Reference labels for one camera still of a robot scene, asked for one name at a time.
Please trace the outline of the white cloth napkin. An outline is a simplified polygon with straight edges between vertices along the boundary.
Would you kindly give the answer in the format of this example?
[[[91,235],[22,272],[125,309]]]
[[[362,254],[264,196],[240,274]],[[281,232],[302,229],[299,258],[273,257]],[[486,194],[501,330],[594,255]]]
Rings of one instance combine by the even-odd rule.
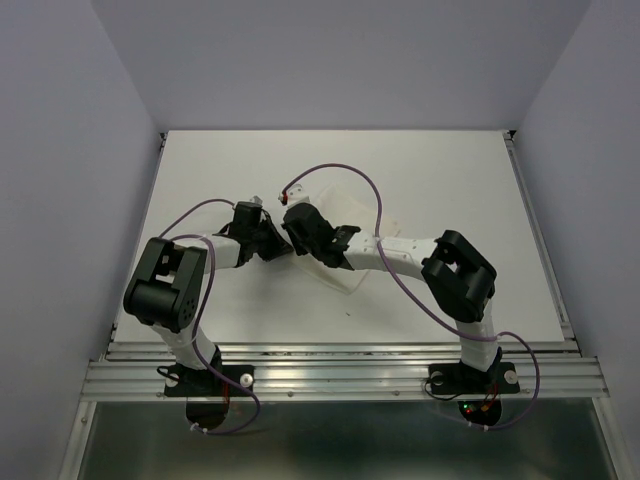
[[[312,195],[310,202],[334,227],[354,225],[370,233],[374,231],[376,209],[359,202],[339,185],[328,185]],[[294,256],[290,261],[313,279],[345,295],[355,292],[368,274],[364,270],[331,269],[311,255]]]

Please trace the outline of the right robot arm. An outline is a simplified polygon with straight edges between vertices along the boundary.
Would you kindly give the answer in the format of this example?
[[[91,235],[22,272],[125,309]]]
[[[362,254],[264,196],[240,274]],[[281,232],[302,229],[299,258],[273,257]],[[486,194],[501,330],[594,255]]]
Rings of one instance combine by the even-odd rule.
[[[298,255],[311,255],[329,268],[377,270],[426,283],[439,309],[455,325],[461,359],[432,371],[437,394],[482,393],[497,383],[501,349],[492,320],[495,268],[457,231],[432,240],[380,238],[357,226],[333,227],[310,203],[287,208],[283,228]]]

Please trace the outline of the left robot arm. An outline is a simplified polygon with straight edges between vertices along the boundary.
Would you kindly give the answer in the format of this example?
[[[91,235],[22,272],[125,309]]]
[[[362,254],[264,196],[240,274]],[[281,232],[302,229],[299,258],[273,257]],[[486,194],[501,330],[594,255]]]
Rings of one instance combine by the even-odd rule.
[[[190,214],[216,201],[196,204],[148,240],[124,294],[125,312],[160,335],[175,357],[173,365],[157,369],[167,397],[222,396],[230,382],[239,382],[223,371],[219,347],[199,326],[215,273],[254,256],[268,262],[293,252],[257,197],[223,199],[233,218],[216,233],[168,237]]]

